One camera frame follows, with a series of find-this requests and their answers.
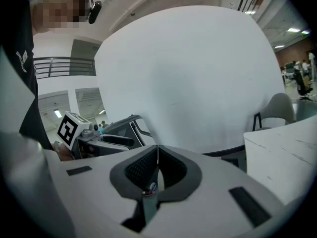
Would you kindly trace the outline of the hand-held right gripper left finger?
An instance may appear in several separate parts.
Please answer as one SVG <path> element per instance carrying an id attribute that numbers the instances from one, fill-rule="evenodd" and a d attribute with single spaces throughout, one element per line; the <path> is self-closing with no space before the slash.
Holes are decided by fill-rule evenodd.
<path id="1" fill-rule="evenodd" d="M 109 179 L 121 197 L 136 201 L 133 216 L 122 225 L 139 233 L 146 225 L 143 198 L 154 195 L 157 188 L 158 146 L 136 150 L 136 155 L 111 169 Z"/>

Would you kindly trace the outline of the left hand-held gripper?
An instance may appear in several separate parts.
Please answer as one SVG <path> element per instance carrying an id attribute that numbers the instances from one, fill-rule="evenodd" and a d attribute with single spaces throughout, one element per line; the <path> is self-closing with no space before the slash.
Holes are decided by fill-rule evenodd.
<path id="1" fill-rule="evenodd" d="M 73 159 L 111 155 L 128 151 L 132 147 L 156 144 L 144 119 L 139 115 L 111 123 L 104 134 L 100 134 L 97 124 L 66 111 L 57 136 Z"/>

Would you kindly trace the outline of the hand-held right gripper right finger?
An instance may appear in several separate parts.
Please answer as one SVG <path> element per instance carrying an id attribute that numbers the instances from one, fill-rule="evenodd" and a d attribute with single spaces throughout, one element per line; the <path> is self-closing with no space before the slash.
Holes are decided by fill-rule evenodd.
<path id="1" fill-rule="evenodd" d="M 158 145 L 157 208 L 182 202 L 200 186 L 202 171 L 189 155 L 191 151 Z"/>

